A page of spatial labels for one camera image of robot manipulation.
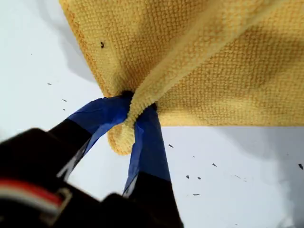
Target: wire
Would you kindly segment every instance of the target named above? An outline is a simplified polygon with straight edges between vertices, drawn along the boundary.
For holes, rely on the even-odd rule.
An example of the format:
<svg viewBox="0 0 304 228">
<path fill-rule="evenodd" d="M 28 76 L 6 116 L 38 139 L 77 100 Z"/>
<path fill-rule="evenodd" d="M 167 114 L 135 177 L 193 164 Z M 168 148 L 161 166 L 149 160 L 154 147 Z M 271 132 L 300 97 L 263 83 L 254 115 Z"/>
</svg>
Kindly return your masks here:
<svg viewBox="0 0 304 228">
<path fill-rule="evenodd" d="M 11 200 L 50 214 L 59 212 L 62 200 L 46 189 L 20 180 L 0 179 L 0 200 Z"/>
</svg>

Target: red wire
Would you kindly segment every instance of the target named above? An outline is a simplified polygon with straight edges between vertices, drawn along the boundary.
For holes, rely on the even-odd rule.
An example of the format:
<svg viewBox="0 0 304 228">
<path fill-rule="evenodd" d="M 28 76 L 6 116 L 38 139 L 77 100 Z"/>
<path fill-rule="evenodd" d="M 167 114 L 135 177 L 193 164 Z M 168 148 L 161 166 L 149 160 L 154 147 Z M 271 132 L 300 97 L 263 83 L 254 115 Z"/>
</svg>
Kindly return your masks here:
<svg viewBox="0 0 304 228">
<path fill-rule="evenodd" d="M 24 181 L 0 179 L 0 189 L 4 188 L 4 187 L 10 188 L 10 189 L 16 189 L 16 190 L 20 190 L 20 191 L 25 191 L 32 195 L 43 198 L 44 200 L 46 200 L 48 202 L 56 204 L 57 206 L 60 206 L 62 203 L 62 200 L 60 199 L 60 197 L 56 196 L 55 194 L 47 191 L 46 189 L 44 189 L 40 186 L 30 184 L 30 183 L 27 183 Z"/>
</svg>

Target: white surface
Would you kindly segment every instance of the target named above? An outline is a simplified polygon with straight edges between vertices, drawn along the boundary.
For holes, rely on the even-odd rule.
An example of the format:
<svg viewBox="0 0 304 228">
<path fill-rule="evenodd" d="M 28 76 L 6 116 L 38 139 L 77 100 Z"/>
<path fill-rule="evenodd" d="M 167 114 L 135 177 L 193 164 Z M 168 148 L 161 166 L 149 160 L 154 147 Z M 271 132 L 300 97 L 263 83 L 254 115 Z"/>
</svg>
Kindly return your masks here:
<svg viewBox="0 0 304 228">
<path fill-rule="evenodd" d="M 0 1 L 0 140 L 48 130 L 100 96 L 57 0 Z M 303 135 L 303 128 L 163 128 L 185 227 L 304 227 Z M 121 193 L 129 158 L 104 136 L 69 181 L 98 199 Z"/>
</svg>

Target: white wire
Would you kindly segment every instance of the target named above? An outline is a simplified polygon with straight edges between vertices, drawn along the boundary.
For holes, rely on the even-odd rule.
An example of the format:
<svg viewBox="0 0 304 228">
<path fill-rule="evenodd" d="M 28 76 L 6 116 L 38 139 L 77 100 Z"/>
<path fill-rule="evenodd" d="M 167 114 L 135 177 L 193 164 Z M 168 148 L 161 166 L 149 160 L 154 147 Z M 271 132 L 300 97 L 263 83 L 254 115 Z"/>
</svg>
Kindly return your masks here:
<svg viewBox="0 0 304 228">
<path fill-rule="evenodd" d="M 14 188 L 0 188 L 0 199 L 7 199 L 26 204 L 50 214 L 59 213 L 59 206 L 43 198 Z"/>
</svg>

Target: blue tape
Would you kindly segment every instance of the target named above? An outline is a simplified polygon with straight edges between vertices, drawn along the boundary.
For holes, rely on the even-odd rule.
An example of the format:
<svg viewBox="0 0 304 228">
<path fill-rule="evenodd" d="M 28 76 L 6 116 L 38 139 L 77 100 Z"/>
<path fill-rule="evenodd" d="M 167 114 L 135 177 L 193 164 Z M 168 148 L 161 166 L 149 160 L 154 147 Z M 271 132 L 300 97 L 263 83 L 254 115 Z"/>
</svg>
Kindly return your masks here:
<svg viewBox="0 0 304 228">
<path fill-rule="evenodd" d="M 125 190 L 140 171 L 171 181 L 161 125 L 152 106 L 138 117 L 134 131 L 135 143 L 132 147 Z"/>
<path fill-rule="evenodd" d="M 91 149 L 102 135 L 127 118 L 131 98 L 132 94 L 99 98 L 86 104 L 68 117 L 92 134 L 84 154 Z"/>
</svg>

